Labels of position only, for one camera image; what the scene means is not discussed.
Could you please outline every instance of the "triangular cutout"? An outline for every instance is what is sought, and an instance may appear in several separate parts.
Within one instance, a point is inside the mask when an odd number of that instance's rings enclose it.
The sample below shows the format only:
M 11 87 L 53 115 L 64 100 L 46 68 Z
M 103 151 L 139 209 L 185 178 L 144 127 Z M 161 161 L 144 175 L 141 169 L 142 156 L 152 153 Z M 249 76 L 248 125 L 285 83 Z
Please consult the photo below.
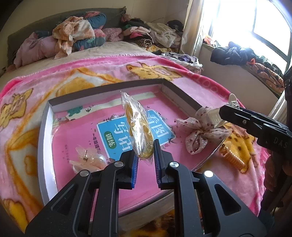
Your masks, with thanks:
M 78 185 L 72 186 L 67 192 L 64 193 L 62 198 L 52 207 L 52 211 L 59 212 L 63 215 L 68 215 L 71 209 Z
M 241 206 L 230 196 L 230 194 L 219 184 L 215 185 L 225 216 L 229 216 L 241 210 Z

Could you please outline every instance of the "wall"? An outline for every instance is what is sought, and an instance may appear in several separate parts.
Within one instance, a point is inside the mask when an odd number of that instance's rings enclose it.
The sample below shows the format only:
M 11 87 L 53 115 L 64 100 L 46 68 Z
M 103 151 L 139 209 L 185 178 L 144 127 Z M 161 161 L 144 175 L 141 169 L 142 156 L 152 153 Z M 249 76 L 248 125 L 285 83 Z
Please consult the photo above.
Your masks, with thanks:
M 237 65 L 220 65 L 210 62 L 212 52 L 202 47 L 199 62 L 203 64 L 202 75 L 218 82 L 247 108 L 268 115 L 277 102 L 277 97 L 256 77 Z
M 0 32 L 0 68 L 7 62 L 7 37 L 22 27 L 57 13 L 83 8 L 127 7 L 132 17 L 147 22 L 166 23 L 178 19 L 183 24 L 189 0 L 23 0 Z

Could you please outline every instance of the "white curtain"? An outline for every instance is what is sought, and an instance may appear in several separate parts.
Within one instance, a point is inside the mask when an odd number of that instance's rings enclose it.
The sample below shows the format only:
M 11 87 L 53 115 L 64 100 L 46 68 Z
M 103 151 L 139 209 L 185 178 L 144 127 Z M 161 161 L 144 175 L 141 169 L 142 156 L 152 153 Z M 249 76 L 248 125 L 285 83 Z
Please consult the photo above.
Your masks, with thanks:
M 180 45 L 181 53 L 199 57 L 204 39 L 203 7 L 204 0 L 190 0 Z
M 274 120 L 277 120 L 278 122 L 282 124 L 286 124 L 287 102 L 285 100 L 285 91 L 282 93 L 280 99 L 278 99 L 274 108 L 270 112 L 269 117 Z

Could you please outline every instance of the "headboard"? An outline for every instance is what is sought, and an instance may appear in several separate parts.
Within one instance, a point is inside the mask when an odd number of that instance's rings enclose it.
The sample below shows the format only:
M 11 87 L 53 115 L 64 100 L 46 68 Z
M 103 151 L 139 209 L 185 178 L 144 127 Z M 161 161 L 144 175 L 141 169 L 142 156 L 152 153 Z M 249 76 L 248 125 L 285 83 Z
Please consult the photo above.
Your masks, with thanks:
M 59 14 L 55 14 L 52 16 L 48 16 L 46 18 L 35 21 L 17 32 L 8 36 L 8 65 L 13 63 L 13 58 L 23 41 L 30 36 L 32 32 L 35 30 L 44 30 L 44 31 L 52 31 L 56 25 L 67 19 L 69 16 L 83 16 L 85 12 L 88 11 L 100 11 L 104 13 L 107 17 L 106 23 L 103 28 L 116 28 L 120 27 L 121 24 L 121 16 L 126 13 L 126 7 L 123 8 L 87 8 L 87 9 L 78 9 L 73 11 L 62 12 Z

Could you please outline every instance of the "window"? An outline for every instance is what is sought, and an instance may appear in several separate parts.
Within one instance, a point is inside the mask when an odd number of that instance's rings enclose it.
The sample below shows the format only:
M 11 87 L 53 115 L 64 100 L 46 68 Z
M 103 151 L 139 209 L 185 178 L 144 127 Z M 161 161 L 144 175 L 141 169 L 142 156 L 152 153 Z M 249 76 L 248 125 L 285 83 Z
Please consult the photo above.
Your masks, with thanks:
M 233 41 L 265 56 L 283 73 L 289 69 L 292 34 L 269 0 L 206 0 L 205 9 L 205 31 L 220 45 Z

